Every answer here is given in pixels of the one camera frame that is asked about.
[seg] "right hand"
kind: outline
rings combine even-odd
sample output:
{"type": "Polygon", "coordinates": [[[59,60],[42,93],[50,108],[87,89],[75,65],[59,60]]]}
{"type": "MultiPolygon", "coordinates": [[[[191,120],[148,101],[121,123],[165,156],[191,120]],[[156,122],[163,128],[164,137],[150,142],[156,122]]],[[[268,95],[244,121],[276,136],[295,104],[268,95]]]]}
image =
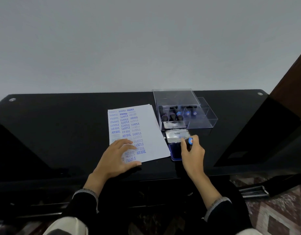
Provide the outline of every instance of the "right hand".
{"type": "Polygon", "coordinates": [[[181,156],[184,169],[191,180],[204,175],[203,161],[205,150],[200,146],[198,136],[193,135],[193,145],[189,152],[184,138],[181,138],[181,156]]]}

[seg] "floor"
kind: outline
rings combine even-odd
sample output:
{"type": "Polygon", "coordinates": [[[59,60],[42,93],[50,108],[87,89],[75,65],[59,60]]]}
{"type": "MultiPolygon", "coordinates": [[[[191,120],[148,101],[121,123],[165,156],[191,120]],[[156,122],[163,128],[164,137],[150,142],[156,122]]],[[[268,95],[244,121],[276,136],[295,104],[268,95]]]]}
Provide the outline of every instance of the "floor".
{"type": "MultiPolygon", "coordinates": [[[[234,180],[237,186],[260,182],[260,178],[234,180]]],[[[248,200],[251,222],[264,235],[301,235],[301,185],[266,200],[248,200]]],[[[43,234],[51,222],[32,221],[5,225],[0,221],[0,235],[43,234]]],[[[160,214],[140,214],[130,224],[130,235],[181,235],[185,221],[182,216],[167,211],[160,214]]]]}

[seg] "paper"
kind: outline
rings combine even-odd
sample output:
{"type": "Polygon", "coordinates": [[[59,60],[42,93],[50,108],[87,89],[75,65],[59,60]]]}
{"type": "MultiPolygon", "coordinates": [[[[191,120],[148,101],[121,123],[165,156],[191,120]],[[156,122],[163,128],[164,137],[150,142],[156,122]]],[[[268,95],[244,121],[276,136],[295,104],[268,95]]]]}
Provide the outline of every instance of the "paper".
{"type": "Polygon", "coordinates": [[[146,162],[170,156],[151,105],[108,110],[108,119],[109,144],[127,138],[137,147],[122,155],[125,163],[146,162]]]}

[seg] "left hand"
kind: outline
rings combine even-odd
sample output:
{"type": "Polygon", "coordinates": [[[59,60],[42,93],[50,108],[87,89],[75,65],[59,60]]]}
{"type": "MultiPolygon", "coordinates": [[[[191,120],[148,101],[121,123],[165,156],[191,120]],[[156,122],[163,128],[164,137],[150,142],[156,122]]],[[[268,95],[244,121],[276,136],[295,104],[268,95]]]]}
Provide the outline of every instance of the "left hand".
{"type": "Polygon", "coordinates": [[[109,178],[116,177],[133,167],[140,166],[142,163],[139,161],[125,164],[121,159],[122,154],[127,150],[136,149],[136,147],[130,145],[132,143],[126,138],[116,140],[110,144],[93,173],[89,175],[83,188],[91,189],[99,195],[109,178]]]}

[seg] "black sleeve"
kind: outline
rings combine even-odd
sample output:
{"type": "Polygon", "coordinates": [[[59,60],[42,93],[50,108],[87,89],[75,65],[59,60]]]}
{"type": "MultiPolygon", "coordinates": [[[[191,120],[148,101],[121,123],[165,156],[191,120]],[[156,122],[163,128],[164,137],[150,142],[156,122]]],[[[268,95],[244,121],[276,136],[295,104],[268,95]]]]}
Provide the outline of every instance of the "black sleeve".
{"type": "Polygon", "coordinates": [[[98,213],[97,205],[98,198],[93,192],[89,193],[80,190],[74,194],[71,202],[61,214],[61,217],[78,218],[90,229],[98,213]]]}
{"type": "Polygon", "coordinates": [[[204,220],[210,229],[217,234],[234,235],[251,228],[242,222],[231,201],[223,197],[216,201],[207,211],[204,220]]]}

